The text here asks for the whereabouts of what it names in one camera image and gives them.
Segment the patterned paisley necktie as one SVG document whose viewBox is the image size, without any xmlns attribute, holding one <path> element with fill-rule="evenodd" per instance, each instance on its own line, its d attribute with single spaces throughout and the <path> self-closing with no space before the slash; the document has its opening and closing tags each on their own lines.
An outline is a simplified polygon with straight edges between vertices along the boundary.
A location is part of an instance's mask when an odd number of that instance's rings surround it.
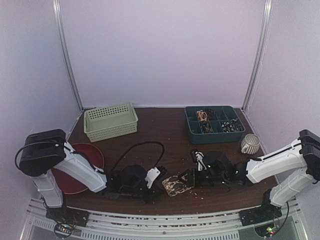
<svg viewBox="0 0 320 240">
<path fill-rule="evenodd" d="M 182 194 L 186 191 L 190 191 L 194 187 L 187 184 L 187 176 L 173 175 L 161 182 L 167 195 L 169 197 L 175 197 L 176 195 Z"/>
</svg>

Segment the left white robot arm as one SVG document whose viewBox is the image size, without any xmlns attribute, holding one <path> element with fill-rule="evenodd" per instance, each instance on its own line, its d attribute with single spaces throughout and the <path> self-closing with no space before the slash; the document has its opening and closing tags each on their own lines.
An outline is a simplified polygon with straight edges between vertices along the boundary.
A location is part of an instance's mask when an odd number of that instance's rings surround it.
<svg viewBox="0 0 320 240">
<path fill-rule="evenodd" d="M 32 178 L 48 208 L 61 222 L 72 218 L 72 211 L 64 205 L 64 194 L 52 172 L 57 169 L 85 185 L 93 193 L 106 199 L 132 197 L 152 203 L 164 193 L 155 181 L 165 167 L 154 166 L 146 170 L 139 164 L 122 170 L 112 168 L 106 172 L 89 157 L 72 147 L 62 129 L 30 134 L 14 156 L 15 167 Z"/>
</svg>

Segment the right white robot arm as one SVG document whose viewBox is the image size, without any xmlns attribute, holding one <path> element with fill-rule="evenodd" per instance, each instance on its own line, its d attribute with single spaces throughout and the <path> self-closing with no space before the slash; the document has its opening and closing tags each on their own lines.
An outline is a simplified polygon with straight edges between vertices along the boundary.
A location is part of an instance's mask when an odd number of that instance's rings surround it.
<svg viewBox="0 0 320 240">
<path fill-rule="evenodd" d="M 236 164 L 232 164 L 221 151 L 203 154 L 193 149 L 190 154 L 198 167 L 178 175 L 178 180 L 190 188 L 221 184 L 242 189 L 293 170 L 286 180 L 264 193 L 262 204 L 256 210 L 261 221 L 268 220 L 276 209 L 320 180 L 320 138 L 307 129 L 301 130 L 297 139 L 279 150 Z"/>
</svg>

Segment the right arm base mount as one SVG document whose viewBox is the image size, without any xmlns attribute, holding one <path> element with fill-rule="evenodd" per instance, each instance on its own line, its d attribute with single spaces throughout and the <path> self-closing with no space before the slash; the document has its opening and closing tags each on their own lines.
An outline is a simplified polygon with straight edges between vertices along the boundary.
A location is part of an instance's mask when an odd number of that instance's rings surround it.
<svg viewBox="0 0 320 240">
<path fill-rule="evenodd" d="M 241 210 L 238 213 L 243 227 L 272 221 L 254 228 L 255 233 L 262 238 L 270 238 L 275 235 L 282 216 L 281 207 L 271 204 L 270 194 L 271 189 L 263 194 L 261 206 Z"/>
</svg>

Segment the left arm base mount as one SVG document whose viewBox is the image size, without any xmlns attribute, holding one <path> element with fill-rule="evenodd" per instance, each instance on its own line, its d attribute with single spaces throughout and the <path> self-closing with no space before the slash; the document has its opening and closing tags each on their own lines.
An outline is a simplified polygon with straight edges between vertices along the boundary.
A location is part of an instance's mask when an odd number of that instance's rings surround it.
<svg viewBox="0 0 320 240">
<path fill-rule="evenodd" d="M 53 220 L 55 225 L 53 233 L 59 239 L 69 238 L 76 227 L 86 227 L 90 213 L 85 210 L 69 208 L 63 205 L 60 208 L 50 208 L 44 201 L 43 206 L 46 209 L 46 218 Z"/>
</svg>

